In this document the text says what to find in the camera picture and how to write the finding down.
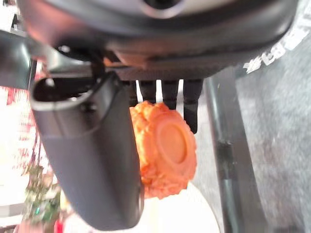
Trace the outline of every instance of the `orange foam piece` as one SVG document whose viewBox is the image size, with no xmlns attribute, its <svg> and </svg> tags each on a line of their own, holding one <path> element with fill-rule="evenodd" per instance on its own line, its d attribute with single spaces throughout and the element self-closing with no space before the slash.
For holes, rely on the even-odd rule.
<svg viewBox="0 0 311 233">
<path fill-rule="evenodd" d="M 187 188 L 196 170 L 193 133 L 176 110 L 145 101 L 130 108 L 145 197 L 162 199 Z"/>
</svg>

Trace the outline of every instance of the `white sticker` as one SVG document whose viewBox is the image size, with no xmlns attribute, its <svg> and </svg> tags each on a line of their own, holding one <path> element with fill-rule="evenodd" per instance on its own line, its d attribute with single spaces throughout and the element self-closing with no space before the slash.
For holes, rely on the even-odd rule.
<svg viewBox="0 0 311 233">
<path fill-rule="evenodd" d="M 247 69 L 246 73 L 249 74 L 255 70 L 258 70 L 261 67 L 261 62 L 262 59 L 260 56 L 258 56 L 255 59 L 252 59 L 249 63 L 245 63 L 243 68 Z"/>
<path fill-rule="evenodd" d="M 285 38 L 284 46 L 288 50 L 294 50 L 302 40 L 309 34 L 308 30 L 301 28 L 294 28 Z"/>
</svg>

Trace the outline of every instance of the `white surface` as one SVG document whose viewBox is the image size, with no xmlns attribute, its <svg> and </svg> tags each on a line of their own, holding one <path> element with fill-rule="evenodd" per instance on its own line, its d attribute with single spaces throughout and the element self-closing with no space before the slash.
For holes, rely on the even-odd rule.
<svg viewBox="0 0 311 233">
<path fill-rule="evenodd" d="M 0 217 L 0 227 L 14 226 L 21 223 L 23 215 L 16 215 L 12 217 Z"/>
<path fill-rule="evenodd" d="M 67 219 L 65 233 L 101 233 L 77 215 Z M 219 233 L 216 218 L 200 191 L 189 184 L 179 195 L 145 201 L 138 225 L 115 233 Z"/>
<path fill-rule="evenodd" d="M 11 30 L 14 14 L 17 8 L 14 6 L 5 7 L 0 4 L 0 30 L 9 32 Z"/>
</svg>

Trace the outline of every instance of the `black plastic housing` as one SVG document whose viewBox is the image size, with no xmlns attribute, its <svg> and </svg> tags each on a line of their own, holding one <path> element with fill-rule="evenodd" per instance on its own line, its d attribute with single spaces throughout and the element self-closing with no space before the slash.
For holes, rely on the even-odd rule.
<svg viewBox="0 0 311 233">
<path fill-rule="evenodd" d="M 70 91 L 64 88 L 70 79 L 34 86 L 31 106 L 44 148 L 73 208 L 89 225 L 106 231 L 134 227 L 144 189 L 126 93 L 115 73 L 99 82 L 78 80 L 72 79 Z"/>
</svg>

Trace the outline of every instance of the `black comb-like teeth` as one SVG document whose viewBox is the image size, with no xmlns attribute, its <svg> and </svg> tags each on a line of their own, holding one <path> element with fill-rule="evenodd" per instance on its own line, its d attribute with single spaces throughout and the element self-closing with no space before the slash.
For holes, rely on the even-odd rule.
<svg viewBox="0 0 311 233">
<path fill-rule="evenodd" d="M 163 102 L 168 106 L 169 109 L 175 110 L 179 80 L 174 81 L 162 80 L 161 84 L 162 84 Z"/>
<path fill-rule="evenodd" d="M 203 80 L 184 80 L 184 120 L 193 133 L 198 131 L 198 100 Z"/>
<path fill-rule="evenodd" d="M 156 81 L 139 81 L 142 99 L 156 103 Z"/>
<path fill-rule="evenodd" d="M 123 81 L 123 87 L 129 96 L 130 107 L 135 107 L 138 104 L 136 82 Z"/>
</svg>

